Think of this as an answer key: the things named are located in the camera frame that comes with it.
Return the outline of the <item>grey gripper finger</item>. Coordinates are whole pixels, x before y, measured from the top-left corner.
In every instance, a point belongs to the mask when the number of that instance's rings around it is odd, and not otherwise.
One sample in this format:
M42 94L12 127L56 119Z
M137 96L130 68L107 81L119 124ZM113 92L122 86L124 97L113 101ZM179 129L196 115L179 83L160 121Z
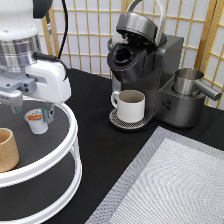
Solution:
M47 103L44 107L41 108L43 120L50 124L54 120L54 104Z
M17 107L11 106L11 108L14 114L19 114L22 111L22 106L17 106Z

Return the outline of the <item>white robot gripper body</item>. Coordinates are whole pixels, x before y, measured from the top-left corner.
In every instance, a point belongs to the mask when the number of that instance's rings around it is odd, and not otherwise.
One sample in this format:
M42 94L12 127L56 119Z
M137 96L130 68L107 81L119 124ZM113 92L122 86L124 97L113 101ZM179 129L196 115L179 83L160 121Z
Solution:
M20 73L0 71L0 103L22 106L23 97L62 104L71 96L69 79L60 73L59 62L38 60Z

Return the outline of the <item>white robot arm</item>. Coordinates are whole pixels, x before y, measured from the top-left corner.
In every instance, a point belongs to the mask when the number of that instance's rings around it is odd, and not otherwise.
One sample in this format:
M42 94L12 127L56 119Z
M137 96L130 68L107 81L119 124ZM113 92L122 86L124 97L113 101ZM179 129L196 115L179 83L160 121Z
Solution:
M53 0L0 0L0 103L22 110L25 96L42 100L43 119L54 119L54 107L71 96L66 65L41 52L36 19Z

